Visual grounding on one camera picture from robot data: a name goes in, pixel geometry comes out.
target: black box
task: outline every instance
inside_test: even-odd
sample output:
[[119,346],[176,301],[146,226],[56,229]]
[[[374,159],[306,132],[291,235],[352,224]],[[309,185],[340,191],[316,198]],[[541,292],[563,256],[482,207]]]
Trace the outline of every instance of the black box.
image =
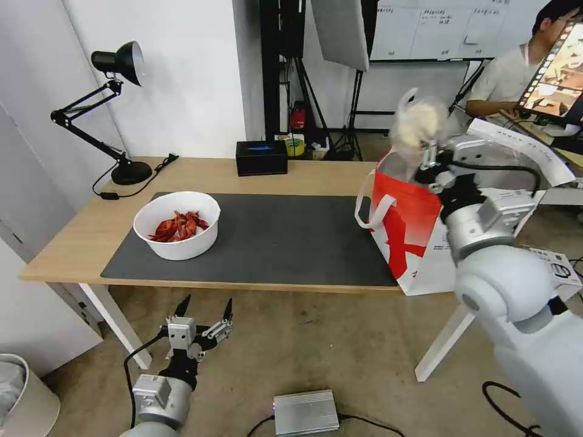
[[283,141],[238,141],[239,176],[287,174],[287,149]]

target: trash can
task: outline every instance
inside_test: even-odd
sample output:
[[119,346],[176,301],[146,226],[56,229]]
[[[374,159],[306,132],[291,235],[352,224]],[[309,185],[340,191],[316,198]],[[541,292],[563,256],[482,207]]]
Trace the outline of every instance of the trash can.
[[0,436],[45,437],[59,416],[59,398],[29,368],[24,358],[0,353],[0,362],[18,364],[26,371],[24,388],[4,420]]

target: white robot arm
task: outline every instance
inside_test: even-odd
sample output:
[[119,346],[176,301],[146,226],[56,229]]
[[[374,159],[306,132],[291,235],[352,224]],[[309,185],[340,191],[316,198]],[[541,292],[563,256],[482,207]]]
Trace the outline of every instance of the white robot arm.
[[223,318],[211,327],[195,325],[193,318],[184,317],[189,301],[190,296],[178,305],[172,317],[166,318],[157,338],[168,337],[170,364],[158,375],[140,375],[132,389],[140,423],[134,426],[132,408],[132,427],[121,437],[178,437],[190,410],[199,362],[206,351],[217,347],[233,330],[232,299]]
[[[475,137],[427,144],[415,175],[442,200],[457,264],[455,294],[488,333],[544,436],[583,437],[583,320],[557,296],[544,262],[513,246],[514,225],[534,207],[528,194],[494,202],[481,195],[474,175],[454,168],[456,154],[471,143],[485,145]],[[466,164],[464,170],[472,167]]]

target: white bag handle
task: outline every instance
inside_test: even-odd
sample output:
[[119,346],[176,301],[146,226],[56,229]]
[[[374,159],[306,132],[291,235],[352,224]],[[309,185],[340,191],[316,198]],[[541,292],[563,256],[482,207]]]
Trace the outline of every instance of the white bag handle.
[[377,209],[372,214],[372,217],[369,217],[369,222],[364,223],[363,220],[360,218],[359,212],[360,208],[363,205],[364,199],[364,188],[366,187],[366,181],[369,179],[369,176],[372,176],[375,173],[375,170],[371,170],[371,172],[367,175],[364,179],[363,184],[360,186],[360,190],[358,191],[358,196],[356,197],[356,206],[354,208],[354,218],[358,225],[363,229],[371,229],[376,228],[380,223],[383,221],[384,216],[387,214],[389,208],[397,202],[397,199],[394,197],[385,194],[382,200],[378,203]]

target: lamp head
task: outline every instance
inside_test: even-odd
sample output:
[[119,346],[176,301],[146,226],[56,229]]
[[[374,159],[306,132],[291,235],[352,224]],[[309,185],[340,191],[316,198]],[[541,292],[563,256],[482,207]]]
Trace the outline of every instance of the lamp head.
[[136,41],[127,42],[117,52],[93,52],[91,63],[99,71],[119,73],[131,83],[141,86],[145,76],[144,56]]

